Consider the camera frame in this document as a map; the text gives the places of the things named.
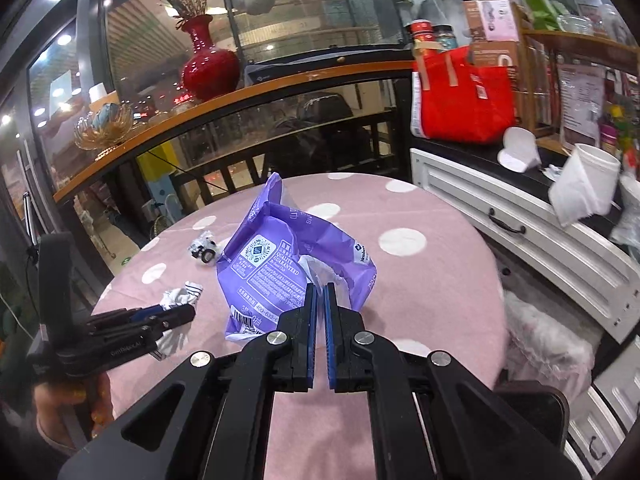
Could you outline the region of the left hand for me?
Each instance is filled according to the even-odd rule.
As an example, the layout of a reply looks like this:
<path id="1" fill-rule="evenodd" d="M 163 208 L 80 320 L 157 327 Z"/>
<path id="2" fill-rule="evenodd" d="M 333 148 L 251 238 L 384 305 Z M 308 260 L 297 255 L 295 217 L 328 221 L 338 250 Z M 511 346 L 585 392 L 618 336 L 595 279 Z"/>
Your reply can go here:
<path id="1" fill-rule="evenodd" d="M 44 440 L 62 448 L 65 452 L 75 452 L 78 449 L 63 419 L 65 411 L 74 414 L 76 405 L 85 403 L 90 405 L 91 439 L 114 422 L 110 378 L 103 373 L 96 376 L 94 380 L 96 394 L 91 401 L 87 400 L 87 389 L 83 382 L 67 384 L 44 382 L 35 386 L 36 425 Z"/>

